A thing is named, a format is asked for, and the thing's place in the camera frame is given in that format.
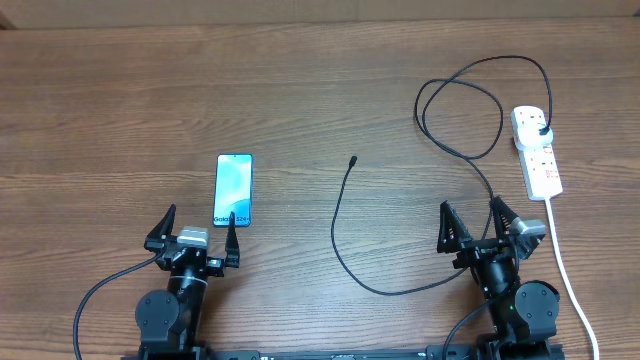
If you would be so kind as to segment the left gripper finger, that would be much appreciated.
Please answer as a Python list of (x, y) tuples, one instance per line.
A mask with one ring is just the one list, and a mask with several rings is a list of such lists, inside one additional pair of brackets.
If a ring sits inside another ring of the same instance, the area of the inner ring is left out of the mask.
[(236, 234), (236, 217), (235, 213), (231, 212), (229, 216), (229, 225), (225, 242), (225, 266), (226, 267), (239, 267), (240, 266), (240, 249)]
[(172, 234), (176, 215), (176, 205), (171, 204), (163, 218), (147, 235), (148, 241), (161, 241)]

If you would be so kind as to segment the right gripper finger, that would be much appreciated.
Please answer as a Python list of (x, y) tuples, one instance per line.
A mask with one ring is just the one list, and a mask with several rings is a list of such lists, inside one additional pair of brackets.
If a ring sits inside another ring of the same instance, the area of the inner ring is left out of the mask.
[(500, 239), (512, 238), (513, 233), (510, 226), (518, 218), (518, 215), (499, 196), (490, 201), (490, 208), (496, 237)]
[(462, 250), (473, 237), (448, 201), (440, 204), (440, 226), (436, 250), (454, 253)]

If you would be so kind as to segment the blue Galaxy smartphone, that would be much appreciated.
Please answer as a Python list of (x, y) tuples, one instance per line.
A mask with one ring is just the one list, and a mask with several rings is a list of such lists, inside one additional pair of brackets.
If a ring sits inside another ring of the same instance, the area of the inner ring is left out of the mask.
[(220, 154), (217, 157), (212, 225), (226, 227), (235, 214), (237, 227), (251, 224), (253, 156)]

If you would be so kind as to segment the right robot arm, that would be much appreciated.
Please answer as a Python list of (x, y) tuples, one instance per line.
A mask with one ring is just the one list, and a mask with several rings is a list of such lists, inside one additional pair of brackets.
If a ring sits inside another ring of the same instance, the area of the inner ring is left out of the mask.
[[(563, 347), (550, 339), (557, 334), (559, 291), (544, 281), (522, 282), (520, 263), (529, 258), (546, 235), (539, 219), (524, 220), (499, 197), (490, 202), (496, 236), (472, 238), (448, 202), (440, 205), (439, 253), (452, 253), (456, 269), (469, 269), (484, 303), (454, 326), (441, 346), (426, 348), (430, 359), (561, 360)], [(471, 344), (454, 345), (457, 331), (488, 311), (493, 331)]]

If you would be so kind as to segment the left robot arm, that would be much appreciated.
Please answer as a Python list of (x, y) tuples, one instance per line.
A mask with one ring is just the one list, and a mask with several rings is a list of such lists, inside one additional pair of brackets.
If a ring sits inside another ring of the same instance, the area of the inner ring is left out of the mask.
[(172, 233), (176, 207), (170, 206), (145, 238), (153, 262), (170, 273), (165, 289), (145, 294), (135, 310), (140, 329), (139, 359), (213, 359), (213, 349), (198, 339), (201, 312), (211, 277), (223, 277), (240, 265), (236, 216), (230, 215), (223, 258), (208, 255), (206, 228), (185, 227)]

